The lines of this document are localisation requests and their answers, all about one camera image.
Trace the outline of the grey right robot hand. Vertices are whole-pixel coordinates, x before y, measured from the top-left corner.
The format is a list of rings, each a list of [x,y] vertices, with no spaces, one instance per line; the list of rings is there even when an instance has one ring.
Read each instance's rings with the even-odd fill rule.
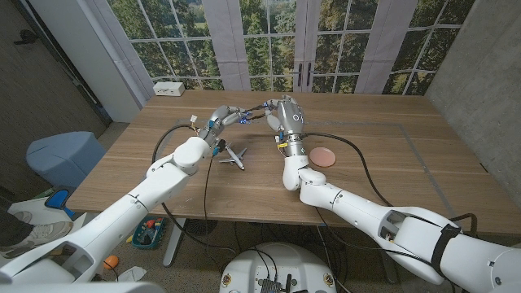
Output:
[[[285,135],[303,133],[304,113],[289,95],[281,99],[270,99],[263,104],[270,128]]]

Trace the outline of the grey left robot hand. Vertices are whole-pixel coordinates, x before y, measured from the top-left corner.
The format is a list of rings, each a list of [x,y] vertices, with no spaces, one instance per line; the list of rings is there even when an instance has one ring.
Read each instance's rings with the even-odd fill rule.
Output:
[[[198,137],[212,145],[226,126],[247,118],[250,112],[241,107],[222,105],[210,116],[206,125],[199,131]]]

